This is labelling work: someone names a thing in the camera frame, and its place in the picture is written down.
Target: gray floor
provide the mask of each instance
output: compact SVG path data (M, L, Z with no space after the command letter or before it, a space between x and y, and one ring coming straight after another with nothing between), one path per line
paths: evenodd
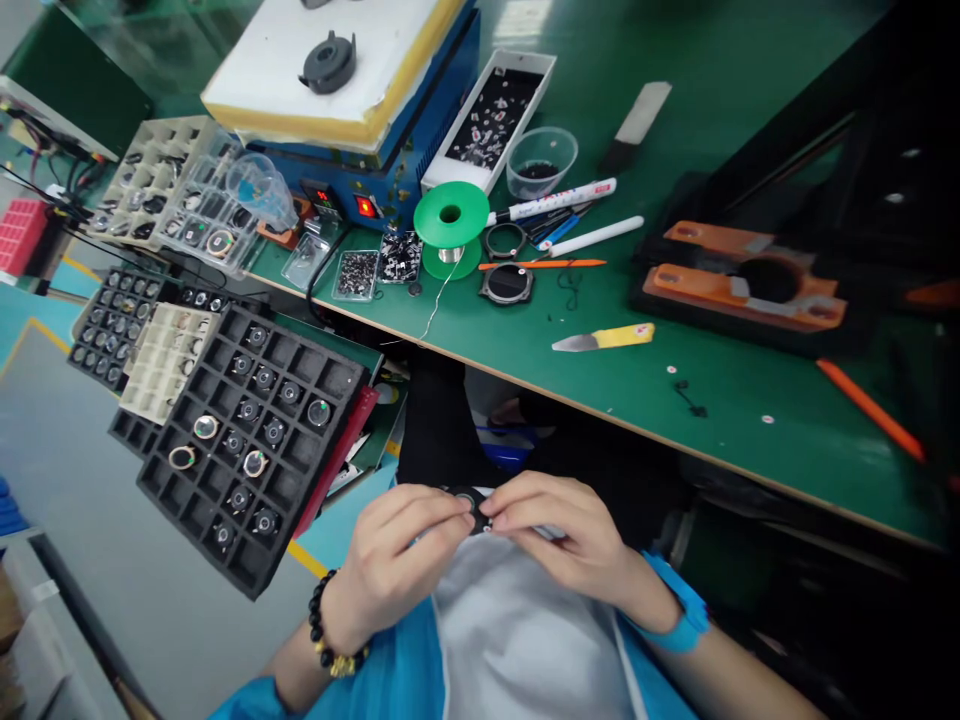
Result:
M135 487L106 434L117 401L30 332L0 381L0 473L43 526L108 660L165 718L206 717L302 621L315 582L287 556L256 603Z

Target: white cloth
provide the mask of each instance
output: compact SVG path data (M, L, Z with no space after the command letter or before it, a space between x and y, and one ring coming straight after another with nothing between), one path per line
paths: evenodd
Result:
M467 538L433 598L449 720L645 716L611 609L560 587L512 541Z

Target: white marker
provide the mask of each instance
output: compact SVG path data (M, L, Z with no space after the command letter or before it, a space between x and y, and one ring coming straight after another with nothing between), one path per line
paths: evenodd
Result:
M573 238L572 240L567 240L566 242L554 245L552 248L550 248L550 257L560 257L561 255L566 255L568 252L580 250L581 248L585 248L590 245L596 245L598 242L609 240L617 235L623 235L626 232L636 230L642 226L643 218L640 215L634 215L632 218L621 220L613 225L607 225L605 228L600 228L599 230L594 230L586 235L581 235L580 237Z
M570 205L579 205L585 202L593 202L607 195L612 195L617 189L617 179L600 180L589 185L582 185L572 190L564 190L562 193L547 195L539 200L531 200L527 203L512 205L506 210L490 213L487 218L486 227L493 227L497 223L516 222L525 217L541 215L551 210L557 210Z

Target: red switch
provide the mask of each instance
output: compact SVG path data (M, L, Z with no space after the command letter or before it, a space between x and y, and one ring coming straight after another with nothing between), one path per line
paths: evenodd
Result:
M360 195L354 195L353 197L357 201L357 212L363 217L376 219L380 216L379 213L377 213L377 206L370 202L370 198L361 197Z

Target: hand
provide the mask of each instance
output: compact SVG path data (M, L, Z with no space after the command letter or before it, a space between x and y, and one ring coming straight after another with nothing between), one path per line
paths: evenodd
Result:
M523 472L480 506L493 532L526 550L563 587L619 608L645 630L669 632L682 609L643 557L623 544L606 505L573 478ZM567 537L547 540L550 525Z
M370 503L357 519L346 562L323 593L330 647L352 655L395 625L436 589L473 526L468 500L425 485L398 485Z

